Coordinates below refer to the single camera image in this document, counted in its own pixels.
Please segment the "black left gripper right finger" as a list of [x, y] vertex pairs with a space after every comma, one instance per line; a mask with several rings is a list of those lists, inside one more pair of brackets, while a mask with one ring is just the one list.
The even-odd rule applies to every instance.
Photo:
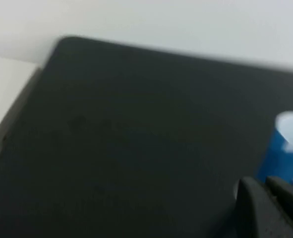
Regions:
[[265, 184], [293, 227], [293, 185], [277, 176], [268, 176]]

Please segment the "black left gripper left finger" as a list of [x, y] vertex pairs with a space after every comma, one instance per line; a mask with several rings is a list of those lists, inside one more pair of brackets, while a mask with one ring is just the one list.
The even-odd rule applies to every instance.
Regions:
[[239, 238], [284, 238], [285, 217], [262, 183], [244, 177], [238, 183], [236, 232]]

